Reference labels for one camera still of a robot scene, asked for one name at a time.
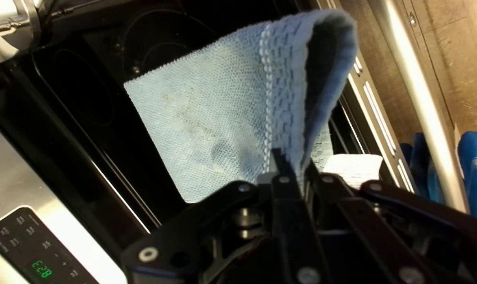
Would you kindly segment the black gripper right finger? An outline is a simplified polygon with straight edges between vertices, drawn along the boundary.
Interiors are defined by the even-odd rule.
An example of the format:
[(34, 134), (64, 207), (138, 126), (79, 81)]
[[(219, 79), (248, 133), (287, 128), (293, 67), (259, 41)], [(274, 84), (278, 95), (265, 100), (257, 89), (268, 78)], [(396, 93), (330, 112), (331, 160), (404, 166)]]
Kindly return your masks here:
[(477, 220), (380, 180), (355, 190), (306, 171), (317, 231), (347, 280), (367, 284), (477, 284)]

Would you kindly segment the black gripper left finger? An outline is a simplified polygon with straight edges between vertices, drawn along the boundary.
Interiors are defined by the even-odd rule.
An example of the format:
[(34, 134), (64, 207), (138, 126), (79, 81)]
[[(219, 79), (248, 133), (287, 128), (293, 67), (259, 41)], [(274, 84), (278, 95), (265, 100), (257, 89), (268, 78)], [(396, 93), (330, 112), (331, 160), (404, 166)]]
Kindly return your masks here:
[(281, 152), (257, 183), (234, 182), (122, 254), (128, 284), (322, 284), (323, 256)]

